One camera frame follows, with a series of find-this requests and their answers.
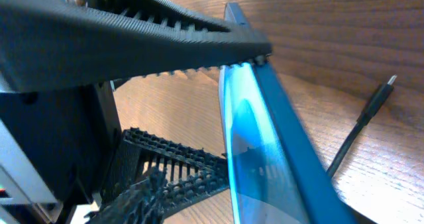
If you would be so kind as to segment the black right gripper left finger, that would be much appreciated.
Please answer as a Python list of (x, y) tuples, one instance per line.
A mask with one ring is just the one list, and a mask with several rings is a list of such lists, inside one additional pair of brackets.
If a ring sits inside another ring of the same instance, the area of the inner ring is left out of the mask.
[(33, 92), (261, 60), (259, 30), (169, 0), (1, 0), (1, 89)]

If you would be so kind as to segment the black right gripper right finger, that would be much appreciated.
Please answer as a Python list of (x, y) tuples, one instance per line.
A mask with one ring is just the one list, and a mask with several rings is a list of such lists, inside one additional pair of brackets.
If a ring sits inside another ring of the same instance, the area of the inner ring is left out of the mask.
[(103, 203), (86, 218), (91, 224), (162, 223), (228, 188), (226, 159), (130, 128), (101, 188)]

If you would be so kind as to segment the blue Galaxy smartphone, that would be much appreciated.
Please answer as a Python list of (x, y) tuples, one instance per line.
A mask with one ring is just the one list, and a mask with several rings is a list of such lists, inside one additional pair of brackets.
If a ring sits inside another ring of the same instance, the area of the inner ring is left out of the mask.
[(355, 223), (268, 61), (270, 42), (237, 3), (225, 19), (219, 102), (235, 223)]

